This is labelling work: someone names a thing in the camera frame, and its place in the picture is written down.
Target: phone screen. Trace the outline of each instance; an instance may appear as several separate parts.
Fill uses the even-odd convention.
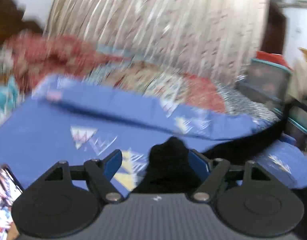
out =
[[[11,206],[22,190],[7,169],[0,169],[0,240],[7,239],[12,223]]]

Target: smartphone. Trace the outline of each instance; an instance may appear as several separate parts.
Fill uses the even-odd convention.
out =
[[[21,195],[23,188],[11,172],[8,165],[0,166],[0,240],[7,239],[7,233],[13,222],[11,206]]]

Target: metal screw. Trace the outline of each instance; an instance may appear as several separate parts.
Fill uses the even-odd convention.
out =
[[[106,195],[106,199],[111,202],[117,202],[121,199],[121,195],[116,192],[111,192]]]
[[[207,201],[209,198],[209,194],[205,192],[197,192],[194,194],[194,199],[197,201]]]

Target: plastic container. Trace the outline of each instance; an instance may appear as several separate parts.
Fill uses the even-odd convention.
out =
[[[273,112],[279,118],[282,117],[280,110],[274,109]],[[307,149],[307,112],[299,107],[293,107],[284,133],[295,138],[294,145],[301,151],[305,151]]]
[[[284,102],[291,75],[292,71],[285,66],[252,59],[246,77],[237,81],[237,89],[250,100],[272,109]]]

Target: printed fabric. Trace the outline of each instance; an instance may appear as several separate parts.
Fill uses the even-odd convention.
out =
[[[85,78],[86,82],[117,87],[145,96],[156,96],[176,104],[225,112],[224,101],[208,78],[164,71],[144,61],[99,67]]]
[[[11,50],[0,49],[0,76],[10,73],[13,68]]]
[[[262,43],[268,5],[269,0],[55,0],[46,33],[75,34],[233,85]]]
[[[0,125],[8,118],[12,110],[23,101],[13,76],[7,85],[0,85]]]
[[[21,92],[31,91],[45,76],[61,73],[83,78],[93,68],[109,61],[121,61],[99,53],[90,42],[72,36],[46,38],[23,33],[6,41],[14,54],[14,76]]]
[[[238,90],[220,83],[217,83],[216,87],[225,102],[228,114],[249,114],[269,122],[278,120],[278,117],[264,104],[251,101]]]

